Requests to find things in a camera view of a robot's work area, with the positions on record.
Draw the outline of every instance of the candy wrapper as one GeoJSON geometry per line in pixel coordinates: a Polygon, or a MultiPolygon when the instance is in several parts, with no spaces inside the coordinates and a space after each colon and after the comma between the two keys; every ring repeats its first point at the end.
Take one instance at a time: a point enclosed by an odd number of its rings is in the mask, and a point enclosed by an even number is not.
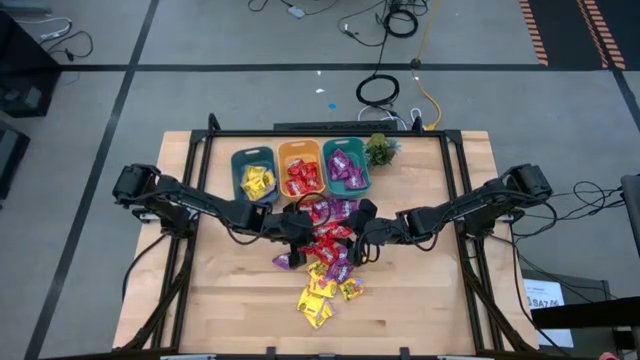
{"type": "Polygon", "coordinates": [[[325,221],[329,216],[329,202],[327,200],[316,201],[311,207],[319,222],[325,221]]]}
{"type": "Polygon", "coordinates": [[[273,171],[263,166],[247,166],[242,176],[242,190],[250,201],[258,201],[276,188],[273,171]]]}
{"type": "Polygon", "coordinates": [[[327,321],[328,318],[332,317],[335,314],[336,311],[331,303],[329,301],[325,301],[324,306],[322,307],[322,311],[320,312],[320,314],[318,314],[318,316],[314,317],[306,313],[304,314],[304,316],[307,318],[311,326],[313,326],[313,328],[317,330],[327,321]]]}
{"type": "Polygon", "coordinates": [[[325,241],[320,242],[316,245],[316,247],[314,248],[314,255],[317,256],[320,261],[326,265],[331,265],[334,262],[336,262],[336,260],[338,260],[338,256],[340,255],[338,253],[338,250],[333,247],[333,244],[326,244],[327,240],[329,239],[323,239],[325,241]]]}
{"type": "Polygon", "coordinates": [[[318,178],[318,163],[309,162],[304,163],[300,167],[300,175],[305,179],[317,179],[318,178]]]}
{"type": "Polygon", "coordinates": [[[286,185],[289,193],[294,196],[304,195],[309,192],[307,184],[299,178],[287,180],[286,185]]]}
{"type": "Polygon", "coordinates": [[[305,185],[307,186],[307,192],[318,191],[321,188],[316,179],[306,179],[305,185]]]}
{"type": "Polygon", "coordinates": [[[344,181],[344,187],[349,190],[359,190],[367,187],[367,182],[362,176],[362,169],[349,169],[349,177],[344,181]]]}
{"type": "Polygon", "coordinates": [[[322,261],[318,260],[311,265],[307,269],[309,275],[311,275],[312,279],[321,280],[324,279],[324,276],[327,275],[327,271],[329,271],[329,266],[323,264],[322,261]]]}
{"type": "Polygon", "coordinates": [[[298,176],[302,172],[302,165],[304,161],[302,159],[295,159],[287,166],[287,173],[291,176],[298,176]]]}
{"type": "Polygon", "coordinates": [[[342,225],[338,225],[337,223],[334,224],[336,224],[335,227],[329,232],[331,237],[335,239],[346,239],[349,237],[349,235],[353,234],[353,231],[351,231],[351,229],[342,225]]]}
{"type": "Polygon", "coordinates": [[[293,196],[301,196],[322,189],[317,162],[305,163],[302,159],[295,159],[289,163],[287,174],[291,179],[287,180],[285,185],[289,194],[293,196]]]}
{"type": "Polygon", "coordinates": [[[329,166],[333,167],[335,172],[340,174],[353,166],[353,164],[347,154],[340,149],[336,149],[336,151],[329,156],[329,166]]]}
{"type": "Polygon", "coordinates": [[[274,257],[271,262],[273,262],[273,265],[281,269],[291,270],[291,268],[289,267],[289,253],[278,255],[274,257]]]}
{"type": "Polygon", "coordinates": [[[309,201],[301,202],[300,205],[298,205],[298,210],[306,211],[311,214],[313,212],[313,205],[314,204],[309,201]]]}
{"type": "Polygon", "coordinates": [[[342,296],[344,296],[346,301],[353,300],[360,296],[364,291],[362,279],[348,279],[340,284],[340,290],[342,291],[342,296]]]}
{"type": "Polygon", "coordinates": [[[338,283],[324,280],[314,280],[311,279],[309,281],[309,292],[312,294],[333,298],[336,296],[336,291],[338,291],[338,283]]]}
{"type": "Polygon", "coordinates": [[[341,264],[338,264],[336,262],[329,267],[329,271],[327,272],[327,275],[324,277],[324,280],[325,281],[333,280],[333,281],[336,281],[338,284],[342,284],[345,281],[347,281],[347,279],[349,279],[349,276],[351,275],[352,271],[353,271],[353,265],[349,264],[348,262],[342,262],[341,264]]]}
{"type": "Polygon", "coordinates": [[[349,260],[347,256],[349,255],[349,249],[347,249],[346,246],[338,243],[336,243],[334,247],[336,248],[336,250],[338,250],[338,260],[336,260],[335,263],[338,265],[342,265],[345,262],[348,262],[349,260]]]}
{"type": "Polygon", "coordinates": [[[345,220],[349,215],[358,210],[357,200],[340,200],[333,199],[331,201],[331,217],[335,220],[345,220]]]}
{"type": "Polygon", "coordinates": [[[324,297],[311,293],[309,288],[304,288],[298,300],[298,310],[315,318],[322,314],[324,303],[324,297]]]}

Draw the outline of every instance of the plastic bin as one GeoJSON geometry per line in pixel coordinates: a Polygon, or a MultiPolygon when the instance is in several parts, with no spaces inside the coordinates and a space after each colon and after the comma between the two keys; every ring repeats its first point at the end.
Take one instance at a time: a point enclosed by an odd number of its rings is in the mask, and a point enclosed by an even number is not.
{"type": "Polygon", "coordinates": [[[322,146],[322,154],[324,156],[324,172],[326,174],[326,182],[329,191],[336,197],[355,198],[366,193],[371,187],[371,178],[369,177],[369,169],[367,167],[367,158],[364,154],[364,142],[359,138],[342,138],[335,140],[327,140],[322,146]],[[344,186],[344,180],[331,181],[329,177],[329,158],[337,150],[342,150],[353,162],[356,167],[362,168],[362,176],[367,183],[364,189],[350,190],[344,186]]]}
{"type": "Polygon", "coordinates": [[[280,174],[280,191],[289,200],[298,200],[301,196],[295,196],[289,193],[289,189],[285,185],[287,180],[291,178],[287,173],[289,163],[295,159],[302,159],[304,162],[317,162],[318,163],[318,185],[320,190],[316,192],[323,192],[326,189],[323,176],[322,166],[322,151],[320,150],[320,144],[315,140],[296,140],[282,143],[278,146],[278,173],[280,174]]]}
{"type": "Polygon", "coordinates": [[[278,168],[273,158],[273,150],[266,146],[244,149],[235,152],[231,156],[231,175],[233,177],[233,195],[236,200],[249,200],[247,194],[242,190],[242,176],[247,166],[264,166],[273,171],[276,178],[276,189],[269,195],[263,197],[257,202],[261,204],[274,204],[280,196],[280,182],[278,181],[278,168]]]}

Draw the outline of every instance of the yellow candy bag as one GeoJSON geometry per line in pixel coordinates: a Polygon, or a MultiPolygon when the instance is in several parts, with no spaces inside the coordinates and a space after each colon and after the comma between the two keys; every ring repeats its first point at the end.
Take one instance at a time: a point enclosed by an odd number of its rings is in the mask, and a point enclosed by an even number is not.
{"type": "Polygon", "coordinates": [[[323,280],[315,280],[312,278],[311,281],[309,281],[309,292],[312,294],[333,298],[337,290],[338,283],[335,280],[325,283],[323,280]]]}
{"type": "Polygon", "coordinates": [[[342,291],[342,296],[344,296],[344,299],[346,301],[355,299],[364,291],[362,279],[348,279],[347,281],[340,284],[340,290],[342,291]]]}
{"type": "Polygon", "coordinates": [[[318,316],[311,316],[309,314],[304,314],[304,316],[307,318],[311,326],[313,326],[313,328],[317,330],[327,321],[328,318],[335,315],[335,313],[336,312],[333,309],[331,303],[326,301],[324,303],[324,306],[322,307],[322,311],[318,314],[318,316]]]}
{"type": "Polygon", "coordinates": [[[242,184],[242,190],[247,193],[247,196],[251,201],[256,201],[267,193],[267,187],[260,177],[251,179],[242,184]]]}
{"type": "Polygon", "coordinates": [[[324,297],[309,292],[308,288],[304,288],[300,300],[298,301],[298,310],[313,317],[321,313],[324,306],[324,297]]]}
{"type": "Polygon", "coordinates": [[[323,280],[325,275],[327,275],[327,272],[329,271],[329,266],[318,260],[309,265],[308,271],[309,275],[311,275],[312,280],[323,280]]]}
{"type": "Polygon", "coordinates": [[[246,183],[250,180],[253,180],[255,178],[261,178],[264,177],[265,172],[267,171],[267,168],[264,166],[252,166],[249,165],[247,166],[247,169],[244,171],[244,176],[242,178],[242,182],[246,183]]]}

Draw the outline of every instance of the small potted plant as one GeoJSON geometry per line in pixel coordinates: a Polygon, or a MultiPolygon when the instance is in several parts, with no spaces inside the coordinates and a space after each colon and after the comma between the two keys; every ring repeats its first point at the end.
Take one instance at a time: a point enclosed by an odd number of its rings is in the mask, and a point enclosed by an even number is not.
{"type": "Polygon", "coordinates": [[[370,167],[391,164],[400,145],[396,139],[387,139],[384,134],[373,134],[365,145],[365,154],[370,167]]]}

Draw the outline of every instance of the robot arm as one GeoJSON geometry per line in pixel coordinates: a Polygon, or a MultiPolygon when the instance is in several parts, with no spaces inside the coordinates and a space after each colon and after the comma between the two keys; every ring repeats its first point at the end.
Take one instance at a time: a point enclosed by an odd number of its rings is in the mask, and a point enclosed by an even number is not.
{"type": "Polygon", "coordinates": [[[160,218],[162,233],[169,236],[189,237],[195,230],[193,214],[204,213],[219,219],[230,231],[289,244],[292,268],[306,263],[300,248],[315,241],[313,221],[306,212],[291,209],[272,214],[266,205],[224,200],[162,175],[150,165],[125,166],[112,194],[125,209],[135,206],[154,213],[160,218]]]}
{"type": "MultiPolygon", "coordinates": [[[[344,243],[349,249],[350,261],[359,266],[366,263],[362,256],[366,246],[420,244],[432,239],[452,221],[460,221],[463,231],[470,236],[486,236],[499,217],[513,215],[517,220],[523,215],[517,208],[538,205],[551,194],[540,168],[526,164],[509,169],[501,177],[453,201],[397,212],[393,220],[376,218],[377,208],[364,199],[359,210],[342,222],[358,239],[344,240],[344,243]]],[[[162,175],[154,166],[126,166],[113,196],[116,204],[125,208],[138,206],[156,214],[163,233],[174,237],[190,236],[194,230],[192,214],[199,212],[219,219],[230,231],[289,244],[292,268],[306,262],[300,249],[315,241],[313,222],[306,212],[288,207],[283,213],[272,214],[266,205],[224,200],[162,175]]]]}

